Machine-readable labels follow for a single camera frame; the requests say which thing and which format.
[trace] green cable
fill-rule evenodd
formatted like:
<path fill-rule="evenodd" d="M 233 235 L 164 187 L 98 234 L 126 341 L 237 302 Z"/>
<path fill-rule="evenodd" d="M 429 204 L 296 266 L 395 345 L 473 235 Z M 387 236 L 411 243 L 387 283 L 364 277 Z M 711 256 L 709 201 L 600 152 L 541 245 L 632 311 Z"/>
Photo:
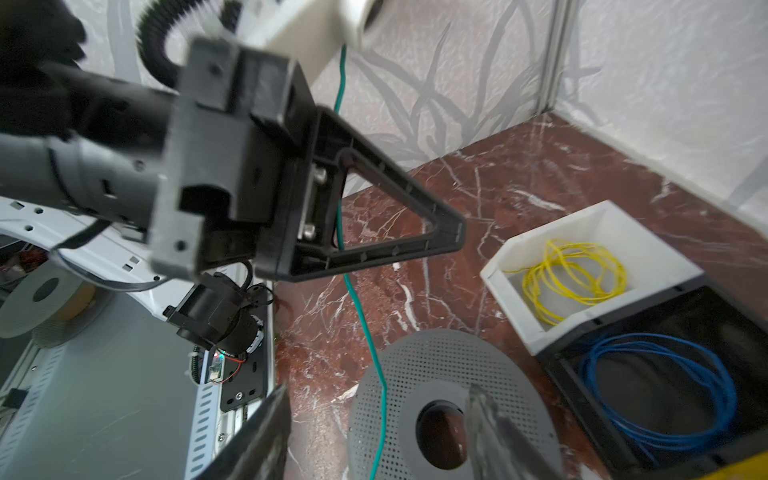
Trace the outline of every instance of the green cable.
<path fill-rule="evenodd" d="M 339 59 L 339 73 L 341 74 L 341 81 L 339 82 L 339 93 L 336 96 L 336 105 L 333 107 L 333 111 L 337 114 L 341 109 L 341 100 L 344 99 L 344 89 L 346 88 L 346 45 L 341 47 L 341 58 Z M 341 215 L 341 202 L 339 202 L 339 208 L 336 209 L 336 239 L 339 241 L 339 250 L 344 250 L 344 231 L 342 226 Z M 382 366 L 379 363 L 379 356 L 376 354 L 376 346 L 373 345 L 373 338 L 371 337 L 371 331 L 368 328 L 366 322 L 366 314 L 362 312 L 362 304 L 360 298 L 357 296 L 355 287 L 352 285 L 352 280 L 349 279 L 349 275 L 344 274 L 344 283 L 346 284 L 346 291 L 349 292 L 349 296 L 352 297 L 352 303 L 355 304 L 355 310 L 357 310 L 357 316 L 360 317 L 360 326 L 362 326 L 362 332 L 366 335 L 366 342 L 368 342 L 368 349 L 371 351 L 371 359 L 373 360 L 373 366 L 376 368 L 376 373 L 379 374 L 379 381 L 382 384 L 382 428 L 381 436 L 379 437 L 379 449 L 376 450 L 376 457 L 373 458 L 373 465 L 371 467 L 370 480 L 376 478 L 376 471 L 379 469 L 379 462 L 382 458 L 382 452 L 384 451 L 384 442 L 386 441 L 386 381 L 384 380 L 384 372 Z"/>

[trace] patterned wallpaper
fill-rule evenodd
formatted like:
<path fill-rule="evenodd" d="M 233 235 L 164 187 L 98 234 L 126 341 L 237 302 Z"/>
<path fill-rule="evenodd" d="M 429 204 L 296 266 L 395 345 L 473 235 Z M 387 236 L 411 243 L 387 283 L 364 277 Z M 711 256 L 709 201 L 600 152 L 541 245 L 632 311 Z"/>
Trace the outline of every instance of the patterned wallpaper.
<path fill-rule="evenodd" d="M 764 0 L 581 0 L 556 110 L 768 234 L 767 45 Z"/>
<path fill-rule="evenodd" d="M 134 25 L 146 0 L 65 0 L 85 25 L 83 67 L 158 83 L 136 57 Z M 171 58 L 221 0 L 170 38 Z M 531 117 L 553 0 L 406 0 L 371 52 L 350 52 L 341 114 L 406 170 Z M 338 58 L 312 86 L 333 104 Z M 350 180 L 346 192 L 366 186 Z"/>

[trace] yellow wire coil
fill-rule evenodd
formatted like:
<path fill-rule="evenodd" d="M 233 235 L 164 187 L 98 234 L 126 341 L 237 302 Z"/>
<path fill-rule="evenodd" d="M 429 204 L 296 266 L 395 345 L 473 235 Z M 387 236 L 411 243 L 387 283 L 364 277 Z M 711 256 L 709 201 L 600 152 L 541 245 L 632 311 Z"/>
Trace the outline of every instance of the yellow wire coil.
<path fill-rule="evenodd" d="M 551 312 L 541 304 L 539 299 L 541 297 L 541 283 L 558 295 L 587 306 L 594 306 L 621 295 L 627 289 L 627 272 L 621 262 L 607 248 L 597 243 L 558 243 L 561 242 L 559 240 L 547 242 L 544 247 L 544 260 L 540 264 L 520 270 L 504 270 L 504 273 L 528 271 L 523 277 L 523 293 L 531 302 L 536 318 L 552 326 L 557 325 L 564 317 Z M 581 258 L 593 260 L 600 266 L 600 273 L 597 277 L 592 276 L 584 267 L 573 261 Z M 556 266 L 561 266 L 566 274 L 591 296 L 581 295 L 565 286 L 554 274 L 553 269 Z M 609 272 L 613 273 L 614 287 L 605 291 L 602 283 Z"/>

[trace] screw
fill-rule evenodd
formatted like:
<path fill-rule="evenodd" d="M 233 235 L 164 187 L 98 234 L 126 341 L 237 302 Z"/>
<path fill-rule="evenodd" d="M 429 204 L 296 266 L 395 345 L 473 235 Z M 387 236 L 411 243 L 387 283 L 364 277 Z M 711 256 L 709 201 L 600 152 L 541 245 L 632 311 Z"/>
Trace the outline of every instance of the screw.
<path fill-rule="evenodd" d="M 315 176 L 315 183 L 318 185 L 325 185 L 328 181 L 328 171 L 322 167 L 315 167 L 313 175 Z"/>
<path fill-rule="evenodd" d="M 304 229 L 301 230 L 301 236 L 304 238 L 304 240 L 315 240 L 315 235 L 317 235 L 317 227 L 312 225 L 311 223 L 306 223 L 304 225 Z"/>

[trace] white plastic bin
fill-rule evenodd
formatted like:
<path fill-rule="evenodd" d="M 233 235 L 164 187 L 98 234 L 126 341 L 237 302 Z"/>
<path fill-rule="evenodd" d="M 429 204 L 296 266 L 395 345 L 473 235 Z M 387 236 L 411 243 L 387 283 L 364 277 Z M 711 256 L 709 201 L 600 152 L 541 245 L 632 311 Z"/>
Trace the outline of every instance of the white plastic bin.
<path fill-rule="evenodd" d="M 522 293 L 525 271 L 505 271 L 540 263 L 549 240 L 606 247 L 624 265 L 627 289 L 596 306 L 585 306 L 542 286 L 541 303 L 563 316 L 570 315 L 557 326 L 540 322 Z M 507 240 L 480 274 L 528 351 L 537 355 L 577 325 L 691 280 L 703 271 L 607 200 Z"/>

